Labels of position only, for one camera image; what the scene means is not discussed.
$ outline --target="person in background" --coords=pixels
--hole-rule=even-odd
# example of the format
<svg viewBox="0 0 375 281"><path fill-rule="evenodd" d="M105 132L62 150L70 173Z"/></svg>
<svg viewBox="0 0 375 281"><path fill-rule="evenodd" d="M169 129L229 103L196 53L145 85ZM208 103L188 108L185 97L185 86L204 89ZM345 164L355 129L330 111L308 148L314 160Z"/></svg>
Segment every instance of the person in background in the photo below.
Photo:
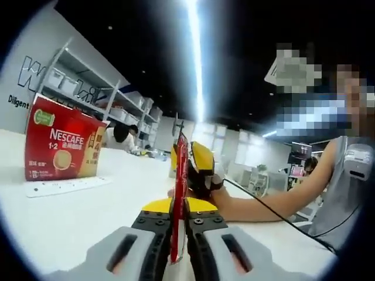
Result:
<svg viewBox="0 0 375 281"><path fill-rule="evenodd" d="M264 204L285 219L296 214L323 193L327 185L325 203L316 214L309 234L340 250L367 198L371 184L352 178L345 172L346 148L355 143L374 148L375 110L366 100L366 80L351 66L338 66L336 72L337 98L343 98L352 129L361 137L340 136L331 140L311 174L290 191L262 198ZM225 186L211 190L209 201L219 209L226 221L266 222L280 218L252 198L234 198Z"/></svg>
<svg viewBox="0 0 375 281"><path fill-rule="evenodd" d="M136 125L127 126L117 123L115 127L106 130L103 146L105 148L134 152L138 150L134 144L137 133L138 127Z"/></svg>
<svg viewBox="0 0 375 281"><path fill-rule="evenodd" d="M304 167L305 176L309 176L312 173L312 171L314 171L316 165L318 165L317 158L312 156L312 157L306 159L305 167Z"/></svg>

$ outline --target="nescafe box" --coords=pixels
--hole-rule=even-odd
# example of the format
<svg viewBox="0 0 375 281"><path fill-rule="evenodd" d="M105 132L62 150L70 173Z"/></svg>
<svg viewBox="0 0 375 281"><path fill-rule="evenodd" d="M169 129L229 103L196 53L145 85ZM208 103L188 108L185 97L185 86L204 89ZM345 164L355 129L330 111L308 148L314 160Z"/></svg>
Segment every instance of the nescafe box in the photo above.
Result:
<svg viewBox="0 0 375 281"><path fill-rule="evenodd" d="M25 144L28 181L91 177L97 173L106 124L36 94Z"/></svg>

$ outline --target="green label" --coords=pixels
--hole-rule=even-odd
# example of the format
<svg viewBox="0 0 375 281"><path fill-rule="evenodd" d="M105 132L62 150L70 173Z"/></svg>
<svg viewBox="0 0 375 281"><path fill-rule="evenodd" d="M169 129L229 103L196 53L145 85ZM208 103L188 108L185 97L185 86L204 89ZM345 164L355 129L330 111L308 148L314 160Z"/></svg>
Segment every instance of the green label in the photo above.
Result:
<svg viewBox="0 0 375 281"><path fill-rule="evenodd" d="M34 113L34 123L51 127L54 121L54 114L37 109Z"/></svg>

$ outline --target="white desk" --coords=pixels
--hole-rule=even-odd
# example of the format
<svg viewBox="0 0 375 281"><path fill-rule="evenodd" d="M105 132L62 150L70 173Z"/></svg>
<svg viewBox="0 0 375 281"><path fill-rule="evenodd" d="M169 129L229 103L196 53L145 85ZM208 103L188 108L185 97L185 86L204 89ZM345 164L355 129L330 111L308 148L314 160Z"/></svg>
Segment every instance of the white desk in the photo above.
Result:
<svg viewBox="0 0 375 281"><path fill-rule="evenodd" d="M27 198L24 181L25 136L0 130L0 206L9 233L41 273L82 263L86 251L115 229L131 226L141 208L165 198L173 186L169 162L103 149L99 176L113 184L58 196ZM248 196L229 187L233 196ZM239 224L270 248L274 261L288 271L318 275L333 255L289 225Z"/></svg>

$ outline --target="gray tank top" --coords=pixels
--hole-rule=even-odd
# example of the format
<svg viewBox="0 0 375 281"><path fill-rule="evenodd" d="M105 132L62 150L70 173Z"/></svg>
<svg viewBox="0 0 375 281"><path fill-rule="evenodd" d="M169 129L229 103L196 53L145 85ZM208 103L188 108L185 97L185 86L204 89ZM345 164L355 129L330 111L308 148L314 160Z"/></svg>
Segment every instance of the gray tank top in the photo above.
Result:
<svg viewBox="0 0 375 281"><path fill-rule="evenodd" d="M365 182L350 177L344 171L346 148L353 143L359 143L359 140L360 138L346 136L336 139L334 171L323 196L323 206L316 213L309 230L309 234L313 236L322 234L341 224L354 212L341 226L319 236L319 239L328 242L336 250L345 243L360 211L358 206L365 195Z"/></svg>

